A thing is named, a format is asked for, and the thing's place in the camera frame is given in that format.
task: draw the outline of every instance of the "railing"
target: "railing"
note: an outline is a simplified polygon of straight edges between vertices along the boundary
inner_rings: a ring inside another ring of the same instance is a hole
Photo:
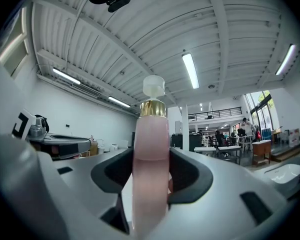
[[[197,121],[197,120],[225,118],[225,117],[238,116],[238,115],[242,115],[240,106],[234,107],[234,108],[229,108],[229,109],[223,109],[223,110],[189,114],[188,119],[189,119],[189,122],[191,122],[191,121]]]

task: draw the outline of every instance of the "fluorescent light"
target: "fluorescent light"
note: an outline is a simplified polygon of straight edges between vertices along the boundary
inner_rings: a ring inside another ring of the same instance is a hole
[[[131,108],[131,106],[130,105],[128,105],[128,104],[126,104],[126,103],[124,103],[124,102],[122,102],[122,101],[120,101],[120,100],[118,100],[118,99],[116,99],[116,98],[114,98],[114,97],[109,97],[109,100],[112,100],[113,102],[116,102],[116,103],[119,103],[120,105],[122,105],[122,106],[124,106],[124,107],[126,107],[126,108]]]
[[[188,71],[193,89],[199,88],[196,67],[195,67],[194,60],[192,59],[191,54],[188,53],[186,55],[183,55],[182,59],[185,64],[186,70]]]
[[[290,45],[289,50],[288,50],[288,52],[287,52],[287,54],[286,54],[283,62],[281,63],[279,69],[275,73],[276,76],[281,74],[282,70],[285,68],[285,66],[287,65],[287,63],[288,63],[288,61],[289,61],[289,59],[291,57],[291,55],[293,54],[295,48],[296,48],[295,44],[291,44]]]
[[[55,67],[52,69],[54,73],[57,73],[58,75],[62,76],[63,78],[66,78],[74,83],[76,83],[77,85],[80,85],[80,81],[73,78],[72,76],[66,74],[66,73],[63,73],[61,72],[59,69],[56,69]]]

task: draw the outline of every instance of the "gold bottle collar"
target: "gold bottle collar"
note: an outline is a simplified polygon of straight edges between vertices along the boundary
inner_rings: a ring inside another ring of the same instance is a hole
[[[166,117],[166,105],[160,100],[147,100],[141,103],[140,117],[161,116]]]

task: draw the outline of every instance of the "sink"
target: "sink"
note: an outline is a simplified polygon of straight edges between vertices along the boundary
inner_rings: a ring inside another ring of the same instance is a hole
[[[300,175],[300,165],[288,163],[264,174],[276,183],[285,184]]]

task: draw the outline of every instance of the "staircase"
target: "staircase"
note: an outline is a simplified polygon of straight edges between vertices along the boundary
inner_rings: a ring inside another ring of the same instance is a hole
[[[300,154],[300,145],[291,147],[288,150],[284,150],[282,152],[277,152],[276,154],[271,154],[271,160],[280,163],[298,154]]]

